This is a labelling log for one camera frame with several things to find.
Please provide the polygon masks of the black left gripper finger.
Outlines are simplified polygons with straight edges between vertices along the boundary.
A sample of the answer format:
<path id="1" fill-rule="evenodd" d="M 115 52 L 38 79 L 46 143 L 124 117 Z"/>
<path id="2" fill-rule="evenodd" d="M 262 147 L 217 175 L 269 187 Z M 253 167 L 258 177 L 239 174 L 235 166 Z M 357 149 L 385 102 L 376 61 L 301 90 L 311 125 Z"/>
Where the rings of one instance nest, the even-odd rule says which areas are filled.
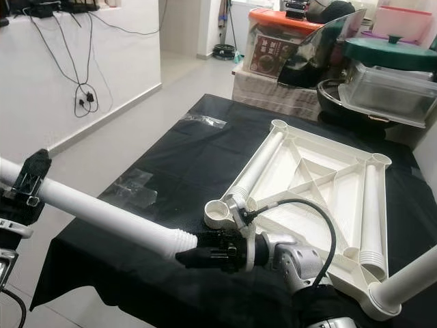
<path id="1" fill-rule="evenodd" d="M 38 191 L 51 166 L 52 159 L 46 149 L 40 149 L 29 156 L 14 181 L 14 200 L 28 206 L 37 206 L 40 203 Z"/>

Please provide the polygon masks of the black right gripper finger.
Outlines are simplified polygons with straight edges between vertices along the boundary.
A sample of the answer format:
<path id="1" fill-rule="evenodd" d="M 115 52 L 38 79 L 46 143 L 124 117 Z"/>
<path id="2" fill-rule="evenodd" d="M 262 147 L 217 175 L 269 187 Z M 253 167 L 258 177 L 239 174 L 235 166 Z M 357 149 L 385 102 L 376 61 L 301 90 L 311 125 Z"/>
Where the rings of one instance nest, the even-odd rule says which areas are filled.
<path id="1" fill-rule="evenodd" d="M 227 250 L 218 247 L 195 247 L 175 254 L 175 259 L 187 269 L 224 269 L 230 264 Z"/>

